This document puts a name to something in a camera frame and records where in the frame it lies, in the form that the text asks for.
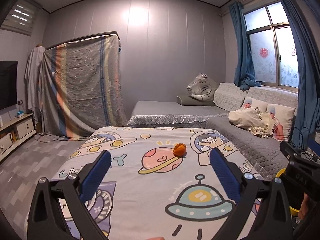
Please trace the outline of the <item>left hand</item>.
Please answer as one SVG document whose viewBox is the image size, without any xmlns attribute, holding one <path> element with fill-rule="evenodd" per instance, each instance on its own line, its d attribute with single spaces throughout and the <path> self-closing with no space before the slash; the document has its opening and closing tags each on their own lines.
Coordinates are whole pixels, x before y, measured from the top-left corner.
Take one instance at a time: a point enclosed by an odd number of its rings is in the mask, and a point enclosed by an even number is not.
<svg viewBox="0 0 320 240">
<path fill-rule="evenodd" d="M 146 240 L 165 240 L 164 237 L 152 237 L 152 238 L 148 238 Z"/>
</svg>

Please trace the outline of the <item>right hand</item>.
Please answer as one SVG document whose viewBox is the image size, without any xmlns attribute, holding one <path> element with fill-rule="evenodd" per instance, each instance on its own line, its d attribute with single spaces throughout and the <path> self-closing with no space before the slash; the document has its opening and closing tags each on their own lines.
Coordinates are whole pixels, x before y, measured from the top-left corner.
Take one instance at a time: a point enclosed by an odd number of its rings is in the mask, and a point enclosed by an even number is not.
<svg viewBox="0 0 320 240">
<path fill-rule="evenodd" d="M 315 205 L 316 202 L 314 202 L 306 193 L 304 193 L 304 199 L 298 212 L 298 218 L 300 220 L 304 220 L 310 211 L 315 207 Z"/>
</svg>

